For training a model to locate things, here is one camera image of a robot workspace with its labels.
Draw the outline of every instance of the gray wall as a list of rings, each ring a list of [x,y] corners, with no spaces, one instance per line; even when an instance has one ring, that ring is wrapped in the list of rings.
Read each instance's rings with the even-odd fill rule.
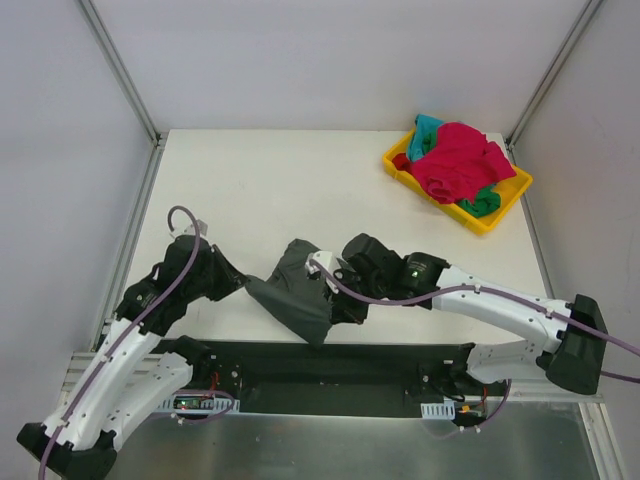
[[[88,347],[150,144],[75,2],[0,2],[0,45],[0,479],[31,479],[15,436]]]
[[[585,0],[96,0],[169,128],[506,132]]]
[[[610,332],[640,345],[640,2],[609,0],[516,145],[556,295],[595,297]],[[640,361],[609,346],[609,370]],[[616,435],[640,478],[637,385],[603,380]]]

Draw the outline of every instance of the yellow basket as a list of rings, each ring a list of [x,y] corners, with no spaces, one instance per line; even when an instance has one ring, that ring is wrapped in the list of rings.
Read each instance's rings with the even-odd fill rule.
[[[395,165],[392,162],[396,155],[398,155],[399,153],[405,153],[407,151],[407,146],[409,145],[414,132],[415,128],[407,133],[407,135],[405,135],[402,140],[391,147],[391,150],[384,154],[384,156],[382,157],[382,163],[384,164],[385,172],[387,172],[403,185],[409,187],[421,197],[429,200],[444,213],[446,213],[477,235],[483,235],[493,230],[496,225],[500,223],[502,217],[504,217],[504,215],[522,196],[527,188],[529,188],[529,185],[533,183],[533,177],[530,174],[513,165],[516,176],[501,181],[493,188],[494,192],[500,194],[501,203],[500,208],[490,215],[476,218],[454,203],[449,205],[442,205],[436,202],[429,195],[427,195],[425,191],[422,190],[422,187],[420,186],[418,181],[413,178],[410,173],[396,169]]]

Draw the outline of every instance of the tabletop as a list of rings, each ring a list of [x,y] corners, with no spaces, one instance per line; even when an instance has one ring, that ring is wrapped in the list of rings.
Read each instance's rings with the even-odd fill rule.
[[[236,268],[263,279],[295,238],[339,254],[349,240],[364,232],[401,256],[426,252],[485,280],[543,295],[521,203],[483,237],[466,230],[384,173],[382,155],[405,133],[172,130],[127,285],[146,276],[164,257],[172,241],[167,211],[180,204],[208,224],[208,240]],[[488,133],[487,138],[505,148],[500,134]],[[184,228],[189,221],[178,213],[174,223]],[[167,337],[180,335],[207,340],[302,341],[244,290],[217,303],[193,302]],[[372,306],[363,325],[336,325],[326,342],[495,344],[516,339],[457,314]]]

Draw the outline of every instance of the dark gray fabric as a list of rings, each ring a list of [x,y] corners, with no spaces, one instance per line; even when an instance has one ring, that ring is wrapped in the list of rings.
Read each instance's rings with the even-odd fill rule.
[[[319,347],[331,328],[331,305],[325,299],[326,283],[310,280],[304,264],[320,250],[306,240],[295,239],[265,282],[252,275],[245,288],[260,305],[289,330]]]

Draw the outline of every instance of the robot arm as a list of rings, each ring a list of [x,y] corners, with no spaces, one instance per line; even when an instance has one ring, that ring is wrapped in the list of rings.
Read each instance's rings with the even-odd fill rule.
[[[26,424],[18,435],[18,442],[39,460],[52,445],[47,466],[63,478],[104,478],[127,438],[163,400],[194,381],[204,381],[204,388],[211,385],[210,372],[215,369],[212,352],[185,336],[172,342],[157,367],[125,391],[138,362],[185,315],[190,302],[201,297],[219,301],[246,282],[246,277],[204,238],[200,238],[195,261],[178,288],[111,351],[116,339],[131,329],[132,321],[183,271],[194,242],[193,232],[187,229],[169,245],[164,261],[126,290],[116,309],[117,319],[67,401],[44,423]],[[98,381],[92,382],[96,372]]]
[[[401,258],[377,239],[361,234],[349,242],[342,258],[331,252],[310,255],[306,268],[318,275],[320,265],[332,272],[336,280],[356,293],[373,299],[406,300],[448,287],[469,286],[467,290],[434,296],[418,305],[431,310],[448,311],[477,318],[522,338],[501,345],[472,345],[466,358],[466,373],[488,384],[504,379],[535,379],[546,376],[556,385],[585,395],[595,394],[604,357],[604,340],[568,325],[554,316],[557,312],[603,333],[606,328],[597,303],[577,295],[573,303],[516,292],[465,272],[447,261],[425,253]],[[326,279],[331,300],[346,305],[349,295],[339,291]],[[486,291],[504,292],[496,296]],[[524,299],[539,308],[534,310],[507,298]],[[359,314],[362,323],[367,306],[349,297],[348,314]]]

